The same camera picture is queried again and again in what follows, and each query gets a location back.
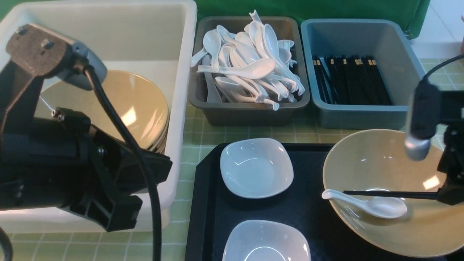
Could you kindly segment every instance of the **white plastic bin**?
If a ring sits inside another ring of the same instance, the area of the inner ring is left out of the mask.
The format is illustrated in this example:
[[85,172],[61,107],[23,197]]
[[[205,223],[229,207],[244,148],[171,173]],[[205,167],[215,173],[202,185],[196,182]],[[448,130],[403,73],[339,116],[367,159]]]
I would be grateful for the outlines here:
[[[154,82],[164,93],[171,116],[165,154],[173,166],[158,185],[162,224],[170,220],[179,178],[190,58],[197,19],[192,0],[68,0],[24,3],[0,24],[0,66],[9,60],[6,43],[16,29],[37,23],[84,42],[108,69],[126,70]],[[55,83],[47,80],[44,89]],[[151,230],[148,194],[135,230]],[[95,232],[97,224],[57,208],[0,212],[0,224],[9,233]]]

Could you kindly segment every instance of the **green cloth backdrop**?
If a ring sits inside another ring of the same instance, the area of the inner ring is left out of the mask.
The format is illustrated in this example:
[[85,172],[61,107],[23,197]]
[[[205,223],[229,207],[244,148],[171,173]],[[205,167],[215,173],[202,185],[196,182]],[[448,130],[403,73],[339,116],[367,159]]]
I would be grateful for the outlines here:
[[[0,19],[26,0],[0,0]],[[418,37],[430,0],[196,0],[198,21],[206,16],[289,16],[298,23],[311,18],[370,18],[397,23],[409,39]]]

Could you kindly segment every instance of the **tan bowl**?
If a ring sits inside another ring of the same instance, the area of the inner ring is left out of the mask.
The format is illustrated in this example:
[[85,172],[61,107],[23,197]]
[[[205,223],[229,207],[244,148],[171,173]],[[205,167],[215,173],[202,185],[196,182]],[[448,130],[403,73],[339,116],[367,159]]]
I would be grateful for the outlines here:
[[[124,71],[108,71],[102,84],[106,96],[141,148],[147,149],[163,135],[169,108],[162,91],[149,80]],[[92,91],[58,82],[40,94],[36,117],[51,118],[51,111],[63,107],[81,111],[92,124],[122,140]]]
[[[325,189],[437,191],[446,179],[446,174],[436,171],[442,151],[432,146],[424,161],[414,162],[406,156],[404,140],[405,134],[395,130],[364,130],[342,139],[324,163]],[[384,250],[411,257],[434,257],[464,246],[464,204],[449,206],[417,199],[405,202],[407,213],[387,220],[330,200],[338,216],[356,234]]]

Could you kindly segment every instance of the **gray plastic tray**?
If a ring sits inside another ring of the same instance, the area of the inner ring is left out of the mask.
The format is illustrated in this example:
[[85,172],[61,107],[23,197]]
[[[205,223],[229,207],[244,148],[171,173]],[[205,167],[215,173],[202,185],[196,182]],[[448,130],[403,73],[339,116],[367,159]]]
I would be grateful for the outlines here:
[[[401,129],[424,70],[400,27],[387,20],[313,19],[301,24],[313,102],[320,124],[334,129]],[[374,55],[394,106],[336,105],[321,100],[312,57]]]
[[[270,24],[276,31],[278,39],[290,39],[295,42],[292,48],[292,59],[297,61],[292,71],[301,78],[306,92],[298,98],[296,103],[280,103],[280,109],[273,111],[270,105],[256,103],[207,103],[206,82],[203,73],[197,74],[197,67],[190,72],[190,86],[188,100],[190,103],[203,110],[206,119],[211,125],[235,125],[235,126],[263,126],[286,125],[291,121],[295,110],[308,105],[310,100],[308,75],[304,65],[303,48],[301,45],[298,24],[288,17],[261,17],[265,24]],[[231,33],[243,31],[243,28],[251,22],[249,16],[221,16],[206,17],[198,25],[194,53],[203,47],[203,36],[217,25],[224,26]]]

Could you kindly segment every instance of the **black serving tray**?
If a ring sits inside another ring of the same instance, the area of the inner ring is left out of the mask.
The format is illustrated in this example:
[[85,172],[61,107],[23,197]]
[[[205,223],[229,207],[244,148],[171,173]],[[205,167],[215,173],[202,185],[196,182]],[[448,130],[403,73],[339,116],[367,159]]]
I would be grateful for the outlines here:
[[232,229],[245,220],[280,222],[298,229],[308,241],[312,261],[450,261],[454,256],[411,258],[387,252],[354,233],[321,198],[322,167],[333,144],[284,144],[294,180],[283,193],[266,199],[232,194],[221,177],[221,144],[196,169],[185,261],[221,261]]

